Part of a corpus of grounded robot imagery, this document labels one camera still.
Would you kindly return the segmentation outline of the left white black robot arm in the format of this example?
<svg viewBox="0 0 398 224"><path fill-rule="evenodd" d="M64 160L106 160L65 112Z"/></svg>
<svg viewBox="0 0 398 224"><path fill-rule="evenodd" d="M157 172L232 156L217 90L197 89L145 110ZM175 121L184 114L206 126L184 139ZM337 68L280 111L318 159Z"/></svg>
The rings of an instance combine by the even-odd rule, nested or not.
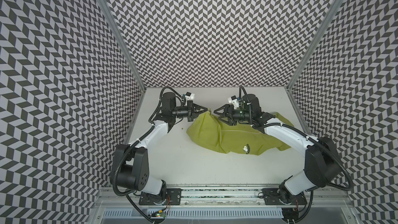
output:
<svg viewBox="0 0 398 224"><path fill-rule="evenodd" d="M135 141L116 146L110 183L117 196L140 191L160 200L166 199L166 182L150 176L148 150L171 131L177 119L193 122L207 112L207 108L194 103L194 98L194 93L181 95L171 87L163 88L148 119L150 128Z"/></svg>

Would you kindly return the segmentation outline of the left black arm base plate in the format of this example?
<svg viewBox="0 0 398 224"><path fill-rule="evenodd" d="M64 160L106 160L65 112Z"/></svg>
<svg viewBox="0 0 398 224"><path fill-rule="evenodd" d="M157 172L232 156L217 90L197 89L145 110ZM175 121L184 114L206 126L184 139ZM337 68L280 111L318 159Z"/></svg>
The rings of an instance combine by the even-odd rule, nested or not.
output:
<svg viewBox="0 0 398 224"><path fill-rule="evenodd" d="M167 204L174 206L180 205L182 195L181 188L167 188L165 195L152 195L149 193L141 193L139 205L148 206L166 206Z"/></svg>

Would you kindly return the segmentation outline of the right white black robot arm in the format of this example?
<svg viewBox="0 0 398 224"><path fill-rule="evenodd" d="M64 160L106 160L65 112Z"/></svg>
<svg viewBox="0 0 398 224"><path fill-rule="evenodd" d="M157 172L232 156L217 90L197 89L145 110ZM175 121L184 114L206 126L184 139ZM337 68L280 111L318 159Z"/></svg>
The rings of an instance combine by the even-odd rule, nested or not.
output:
<svg viewBox="0 0 398 224"><path fill-rule="evenodd" d="M228 104L214 110L223 123L248 124L282 141L304 157L303 170L280 184L278 195L281 203L289 204L293 197L304 191L327 186L343 171L336 146L330 138L308 135L283 123L276 113L262 111L254 94L241 98L233 96L228 101Z"/></svg>

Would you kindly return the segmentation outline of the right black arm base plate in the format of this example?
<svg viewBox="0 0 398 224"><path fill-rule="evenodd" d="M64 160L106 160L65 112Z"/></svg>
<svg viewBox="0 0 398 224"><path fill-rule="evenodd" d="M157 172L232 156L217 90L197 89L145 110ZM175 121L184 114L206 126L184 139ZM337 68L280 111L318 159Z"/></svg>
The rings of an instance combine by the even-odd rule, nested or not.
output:
<svg viewBox="0 0 398 224"><path fill-rule="evenodd" d="M304 206L307 204L303 193L294 196L284 189L263 188L261 194L266 205Z"/></svg>

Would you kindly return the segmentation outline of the lime green zip jacket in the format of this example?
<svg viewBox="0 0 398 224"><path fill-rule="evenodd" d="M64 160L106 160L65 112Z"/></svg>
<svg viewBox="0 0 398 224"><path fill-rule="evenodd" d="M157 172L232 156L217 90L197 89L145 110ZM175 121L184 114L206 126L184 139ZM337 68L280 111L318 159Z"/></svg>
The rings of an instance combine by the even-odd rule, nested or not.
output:
<svg viewBox="0 0 398 224"><path fill-rule="evenodd" d="M259 156L270 149L285 151L290 148L281 140L249 125L222 123L210 112L200 115L187 129L187 135L195 144L218 153Z"/></svg>

